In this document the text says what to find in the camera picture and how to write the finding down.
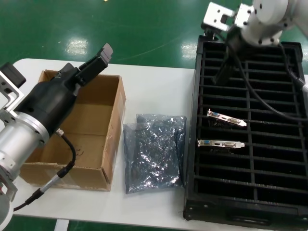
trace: black cable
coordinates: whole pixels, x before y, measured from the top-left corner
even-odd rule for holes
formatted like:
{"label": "black cable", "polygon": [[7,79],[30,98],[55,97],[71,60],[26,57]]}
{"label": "black cable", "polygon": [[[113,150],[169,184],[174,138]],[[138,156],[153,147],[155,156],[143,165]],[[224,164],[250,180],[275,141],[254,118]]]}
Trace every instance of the black cable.
{"label": "black cable", "polygon": [[281,51],[282,51],[282,56],[283,56],[283,63],[284,63],[284,68],[285,71],[287,72],[287,74],[289,75],[289,77],[291,77],[291,79],[294,80],[294,83],[299,87],[299,88],[303,88],[303,86],[305,85],[305,82],[298,78],[290,69],[289,69],[289,64],[288,64],[288,58],[287,55],[285,54],[285,50],[284,47],[281,43],[278,44],[278,46],[280,47]]}
{"label": "black cable", "polygon": [[62,169],[60,169],[57,174],[56,174],[56,178],[55,178],[55,181],[51,181],[51,182],[48,182],[46,185],[48,185],[48,187],[42,192],[41,191],[41,188],[37,189],[28,199],[26,199],[26,201],[21,204],[20,206],[14,208],[14,212],[19,210],[19,209],[22,209],[23,207],[25,207],[26,205],[29,205],[31,204],[33,201],[39,199],[47,189],[49,189],[49,187],[51,185],[53,185],[58,179],[60,178],[63,178],[72,168],[73,166],[75,165],[75,161],[76,161],[76,150],[73,146],[73,144],[71,143],[71,141],[69,141],[69,139],[67,138],[66,135],[62,134],[61,135],[62,139],[67,143],[67,145],[71,148],[72,150],[72,160],[65,166],[63,167]]}
{"label": "black cable", "polygon": [[[284,118],[284,119],[288,119],[288,120],[292,120],[292,121],[296,121],[296,122],[308,122],[308,118],[299,118],[299,117],[292,117],[292,116],[289,116],[289,115],[286,115],[285,113],[283,112],[280,112],[278,110],[276,110],[275,108],[273,108],[272,106],[270,106],[268,103],[266,103],[257,93],[256,91],[253,89],[253,87],[250,85],[249,83],[249,80],[247,79],[245,73],[244,73],[244,70],[243,70],[243,67],[242,67],[242,64],[241,64],[241,61],[239,59],[239,57],[236,55],[234,49],[232,48],[232,46],[227,42],[227,40],[220,34],[220,32],[218,31],[215,31],[215,34],[221,39],[224,41],[224,43],[226,44],[226,46],[228,46],[229,50],[232,52],[232,56],[233,58],[235,59],[235,62],[240,70],[240,74],[242,76],[242,78],[244,79],[244,82],[247,86],[247,88],[249,89],[249,91],[253,94],[253,96],[261,103],[263,104],[267,109],[269,109],[270,111],[272,111],[274,114]],[[288,69],[287,67],[287,64],[286,64],[286,68],[287,68],[287,73],[289,74],[290,73],[290,70]]]}
{"label": "black cable", "polygon": [[21,204],[20,206],[18,206],[18,207],[16,207],[16,208],[14,208],[14,212],[15,211],[17,211],[17,210],[19,210],[19,209],[22,209],[23,207],[25,207],[27,205],[27,203],[26,202],[24,202],[23,204]]}
{"label": "black cable", "polygon": [[67,136],[65,134],[63,134],[61,137],[67,143],[67,145],[71,148],[72,155],[73,155],[72,162],[75,162],[76,161],[76,150],[75,150],[73,144],[71,143],[71,141],[69,141],[69,139],[67,138]]}
{"label": "black cable", "polygon": [[71,141],[69,141],[69,139],[67,138],[65,134],[63,134],[61,137],[67,143],[67,145],[71,148],[72,155],[73,155],[72,161],[70,161],[65,167],[63,167],[57,172],[58,177],[63,178],[75,165],[76,151],[75,151],[73,144],[71,143]]}

